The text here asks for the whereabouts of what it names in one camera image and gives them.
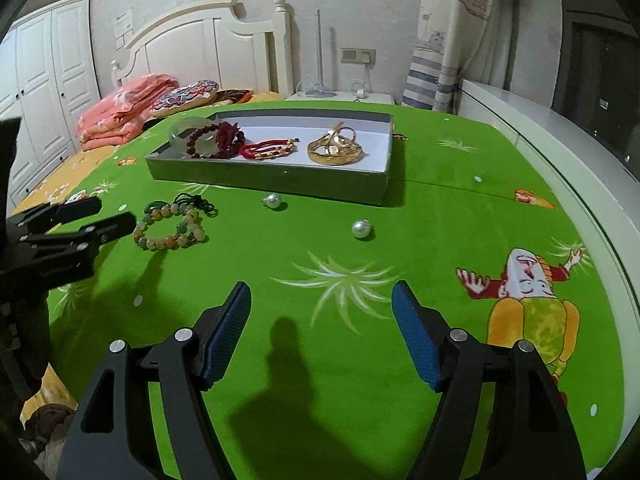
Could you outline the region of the white bedside table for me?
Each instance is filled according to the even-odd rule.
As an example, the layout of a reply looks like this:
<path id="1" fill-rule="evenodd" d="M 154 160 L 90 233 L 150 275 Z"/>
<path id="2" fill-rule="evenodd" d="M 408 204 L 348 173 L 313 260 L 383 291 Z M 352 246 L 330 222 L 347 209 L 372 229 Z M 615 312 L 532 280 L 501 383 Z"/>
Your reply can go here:
<path id="1" fill-rule="evenodd" d="M 326 91 L 321 96 L 308 96 L 306 91 L 301 91 L 289 96 L 288 101 L 340 101 L 366 104 L 396 104 L 391 94 L 368 93 L 366 96 L 357 96 L 356 93 L 349 91 Z"/>

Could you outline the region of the white round pearl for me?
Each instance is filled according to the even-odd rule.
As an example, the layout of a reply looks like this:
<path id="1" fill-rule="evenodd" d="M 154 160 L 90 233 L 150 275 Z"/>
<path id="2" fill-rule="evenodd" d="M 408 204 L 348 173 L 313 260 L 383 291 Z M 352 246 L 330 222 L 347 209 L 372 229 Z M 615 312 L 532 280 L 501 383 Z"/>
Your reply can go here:
<path id="1" fill-rule="evenodd" d="M 358 219 L 352 222 L 350 230 L 352 231 L 352 236 L 356 237 L 357 240 L 365 240 L 372 233 L 372 224 L 366 219 Z"/>

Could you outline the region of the white pearl with hook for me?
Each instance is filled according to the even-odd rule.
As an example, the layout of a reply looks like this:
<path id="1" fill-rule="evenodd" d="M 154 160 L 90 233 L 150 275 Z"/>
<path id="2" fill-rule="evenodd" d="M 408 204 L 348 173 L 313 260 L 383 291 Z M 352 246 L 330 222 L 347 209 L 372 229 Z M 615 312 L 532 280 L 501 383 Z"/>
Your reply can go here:
<path id="1" fill-rule="evenodd" d="M 271 210 L 277 210 L 283 205 L 283 200 L 279 193 L 269 193 L 262 199 L 262 204 Z"/>

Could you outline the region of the sailboat print curtain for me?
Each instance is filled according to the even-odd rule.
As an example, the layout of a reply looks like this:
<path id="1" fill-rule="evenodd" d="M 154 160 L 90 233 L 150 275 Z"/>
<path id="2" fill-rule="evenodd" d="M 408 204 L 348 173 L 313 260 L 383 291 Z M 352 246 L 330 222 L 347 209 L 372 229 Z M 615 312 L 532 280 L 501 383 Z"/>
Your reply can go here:
<path id="1" fill-rule="evenodd" d="M 451 113 L 485 35 L 495 0 L 421 0 L 401 104 Z"/>

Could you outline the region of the patterned embroidered pillow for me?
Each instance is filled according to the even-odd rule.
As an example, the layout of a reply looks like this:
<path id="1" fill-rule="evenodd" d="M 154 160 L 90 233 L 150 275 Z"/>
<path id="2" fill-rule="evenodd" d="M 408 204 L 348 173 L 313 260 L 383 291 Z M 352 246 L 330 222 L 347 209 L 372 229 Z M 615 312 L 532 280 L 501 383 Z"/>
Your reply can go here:
<path id="1" fill-rule="evenodd" d="M 216 98 L 218 89 L 219 84 L 210 79 L 175 88 L 156 99 L 150 112 L 153 116 L 167 116 L 206 105 Z"/>

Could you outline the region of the pale green jade bangle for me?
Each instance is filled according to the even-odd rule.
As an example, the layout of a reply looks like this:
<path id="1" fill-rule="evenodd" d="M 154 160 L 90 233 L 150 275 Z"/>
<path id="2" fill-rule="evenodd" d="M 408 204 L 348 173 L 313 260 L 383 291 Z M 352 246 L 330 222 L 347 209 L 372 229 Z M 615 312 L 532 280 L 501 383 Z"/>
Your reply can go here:
<path id="1" fill-rule="evenodd" d="M 218 151 L 216 143 L 217 125 L 204 117 L 178 119 L 169 127 L 168 140 L 172 150 L 180 156 L 189 157 L 188 148 L 200 155 L 211 155 Z"/>

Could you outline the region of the white standing lamp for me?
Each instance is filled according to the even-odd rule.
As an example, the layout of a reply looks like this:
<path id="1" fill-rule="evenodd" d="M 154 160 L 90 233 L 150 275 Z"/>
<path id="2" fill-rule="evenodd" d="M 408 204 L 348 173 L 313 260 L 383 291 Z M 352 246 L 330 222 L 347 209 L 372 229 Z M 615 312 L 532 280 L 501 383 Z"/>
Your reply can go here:
<path id="1" fill-rule="evenodd" d="M 317 80 L 305 92 L 304 96 L 308 99 L 327 100 L 336 96 L 336 92 L 329 90 L 324 85 L 323 73 L 323 51 L 322 51 L 322 26 L 321 11 L 316 10 L 316 62 L 317 62 Z"/>

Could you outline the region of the green cartoon print cloth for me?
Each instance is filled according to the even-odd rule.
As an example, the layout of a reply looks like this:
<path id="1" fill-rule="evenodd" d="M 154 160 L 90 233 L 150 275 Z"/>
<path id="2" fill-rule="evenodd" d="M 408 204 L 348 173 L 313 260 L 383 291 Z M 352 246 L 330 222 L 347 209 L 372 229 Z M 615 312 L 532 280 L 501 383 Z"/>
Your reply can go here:
<path id="1" fill-rule="evenodd" d="M 286 196 L 279 211 L 246 188 L 155 180 L 145 157 L 168 139 L 158 125 L 123 146 L 142 167 L 103 166 L 85 180 L 122 186 L 104 216 L 200 194 L 216 207 L 206 241 L 103 247 L 90 296 L 51 313 L 53 366 L 82 396 L 115 339 L 155 344 L 221 304 L 237 282 L 252 312 L 224 379 L 204 399 L 242 479 L 402 479 L 438 397 L 420 381 L 393 318 L 406 281 L 424 306 L 481 341 L 510 306 L 499 286 L 523 263 L 550 297 L 523 299 L 525 336 L 568 399 L 588 472 L 604 466 L 623 428 L 620 341 L 608 295 L 576 212 L 518 146 L 488 125 L 396 108 L 399 138 L 384 204 Z M 372 224 L 352 236 L 358 219 Z"/>

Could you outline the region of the wall power socket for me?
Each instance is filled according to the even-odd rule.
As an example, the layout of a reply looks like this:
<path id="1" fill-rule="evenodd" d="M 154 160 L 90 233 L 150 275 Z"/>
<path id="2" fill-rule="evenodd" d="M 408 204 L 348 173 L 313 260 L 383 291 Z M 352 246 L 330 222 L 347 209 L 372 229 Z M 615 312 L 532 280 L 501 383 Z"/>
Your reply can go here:
<path id="1" fill-rule="evenodd" d="M 340 61 L 343 64 L 373 66 L 375 63 L 375 50 L 360 48 L 341 48 Z"/>

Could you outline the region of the gold bangle with rings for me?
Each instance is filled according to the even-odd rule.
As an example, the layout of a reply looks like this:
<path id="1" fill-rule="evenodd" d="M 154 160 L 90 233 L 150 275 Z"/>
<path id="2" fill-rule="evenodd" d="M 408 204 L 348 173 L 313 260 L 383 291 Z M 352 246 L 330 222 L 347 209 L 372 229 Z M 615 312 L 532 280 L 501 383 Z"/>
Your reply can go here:
<path id="1" fill-rule="evenodd" d="M 339 122 L 307 145 L 307 155 L 322 166 L 346 166 L 359 162 L 364 153 L 356 130 Z"/>

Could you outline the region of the white wooden headboard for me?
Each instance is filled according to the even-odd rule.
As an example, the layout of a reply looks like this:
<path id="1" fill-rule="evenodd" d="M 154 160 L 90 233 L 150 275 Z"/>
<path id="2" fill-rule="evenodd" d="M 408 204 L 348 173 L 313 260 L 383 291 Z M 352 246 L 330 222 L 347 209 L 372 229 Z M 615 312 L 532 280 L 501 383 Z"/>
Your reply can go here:
<path id="1" fill-rule="evenodd" d="M 146 24 L 125 44 L 128 58 L 112 62 L 115 88 L 149 74 L 167 74 L 185 86 L 201 79 L 224 89 L 295 90 L 291 13 L 286 0 L 273 0 L 271 18 L 238 18 L 239 0 L 206 0 L 182 6 Z"/>

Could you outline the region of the dark red flower ornament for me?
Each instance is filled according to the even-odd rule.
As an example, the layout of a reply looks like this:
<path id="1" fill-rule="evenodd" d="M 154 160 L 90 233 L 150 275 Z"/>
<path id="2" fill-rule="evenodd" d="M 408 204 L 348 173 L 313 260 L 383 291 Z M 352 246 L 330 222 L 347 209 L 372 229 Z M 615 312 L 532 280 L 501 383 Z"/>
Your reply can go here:
<path id="1" fill-rule="evenodd" d="M 215 154 L 219 159 L 230 159 L 240 154 L 245 145 L 245 134 L 237 124 L 221 122 L 217 126 L 216 143 L 218 151 Z"/>

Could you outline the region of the white wardrobe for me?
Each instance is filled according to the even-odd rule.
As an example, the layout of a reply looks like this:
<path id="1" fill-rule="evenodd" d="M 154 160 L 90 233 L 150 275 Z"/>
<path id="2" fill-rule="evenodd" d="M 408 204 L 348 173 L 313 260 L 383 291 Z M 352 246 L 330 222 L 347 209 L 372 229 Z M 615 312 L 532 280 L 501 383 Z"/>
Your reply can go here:
<path id="1" fill-rule="evenodd" d="M 8 184 L 12 211 L 80 149 L 80 116 L 100 99 L 90 0 L 60 0 L 15 21 L 1 43 L 1 117 L 21 119 Z"/>

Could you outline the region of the folded pink blanket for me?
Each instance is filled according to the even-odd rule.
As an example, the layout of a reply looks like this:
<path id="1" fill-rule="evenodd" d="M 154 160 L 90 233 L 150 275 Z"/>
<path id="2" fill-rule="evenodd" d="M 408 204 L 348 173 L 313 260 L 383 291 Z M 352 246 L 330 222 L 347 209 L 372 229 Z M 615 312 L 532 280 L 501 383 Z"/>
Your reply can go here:
<path id="1" fill-rule="evenodd" d="M 81 149 L 92 151 L 134 140 L 150 118 L 153 103 L 177 87 L 178 80 L 166 74 L 151 74 L 125 82 L 80 116 L 76 133 Z"/>

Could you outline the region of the white window sill ledge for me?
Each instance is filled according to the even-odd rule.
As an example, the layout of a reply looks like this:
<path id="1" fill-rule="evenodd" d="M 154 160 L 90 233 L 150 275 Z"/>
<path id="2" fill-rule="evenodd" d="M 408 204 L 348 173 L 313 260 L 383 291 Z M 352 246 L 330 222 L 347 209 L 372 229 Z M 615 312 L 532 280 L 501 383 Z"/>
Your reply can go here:
<path id="1" fill-rule="evenodd" d="M 516 133 L 588 209 L 639 292 L 639 181 L 597 140 L 549 107 L 466 80 L 460 107 L 476 108 Z"/>

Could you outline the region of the yellow floral bed sheet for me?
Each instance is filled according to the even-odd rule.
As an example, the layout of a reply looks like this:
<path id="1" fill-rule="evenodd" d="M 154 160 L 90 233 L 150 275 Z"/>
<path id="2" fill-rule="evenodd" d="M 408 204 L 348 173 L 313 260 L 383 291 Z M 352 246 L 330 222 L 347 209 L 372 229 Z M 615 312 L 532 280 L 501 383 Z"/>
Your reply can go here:
<path id="1" fill-rule="evenodd" d="M 130 176 L 131 168 L 141 168 L 141 159 L 137 156 L 125 156 L 119 146 L 104 146 L 90 152 L 73 155 L 47 176 L 37 187 L 27 194 L 27 197 L 16 207 L 18 212 L 41 203 L 65 203 L 80 200 L 89 196 L 106 197 L 113 191 L 119 191 L 122 186 L 113 177 L 101 178 L 96 184 L 87 184 L 85 180 L 99 167 L 114 169 L 118 176 Z M 49 309 L 59 318 L 75 313 L 79 306 L 88 301 L 90 296 L 90 282 L 88 280 L 63 285 L 54 291 Z M 78 402 L 73 398 L 70 390 L 64 385 L 58 373 L 48 367 L 42 380 L 40 390 L 29 399 L 21 412 L 21 422 L 27 422 L 36 411 L 46 405 L 59 405 L 64 411 L 74 410 Z"/>

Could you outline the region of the grey white jewelry tray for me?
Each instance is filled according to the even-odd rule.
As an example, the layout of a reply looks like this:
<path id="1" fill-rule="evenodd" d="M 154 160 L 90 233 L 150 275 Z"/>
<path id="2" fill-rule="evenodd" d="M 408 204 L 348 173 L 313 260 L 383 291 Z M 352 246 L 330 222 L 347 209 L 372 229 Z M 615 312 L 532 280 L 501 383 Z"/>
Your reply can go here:
<path id="1" fill-rule="evenodd" d="M 270 160 L 193 159 L 186 137 L 198 127 L 228 122 L 250 143 L 295 139 L 294 152 Z M 344 166 L 323 166 L 307 154 L 310 142 L 342 122 L 356 132 L 363 154 Z M 390 172 L 392 115 L 370 110 L 322 108 L 243 108 L 215 110 L 205 117 L 186 116 L 168 127 L 170 140 L 146 155 L 156 180 L 220 184 L 367 205 L 383 203 Z"/>

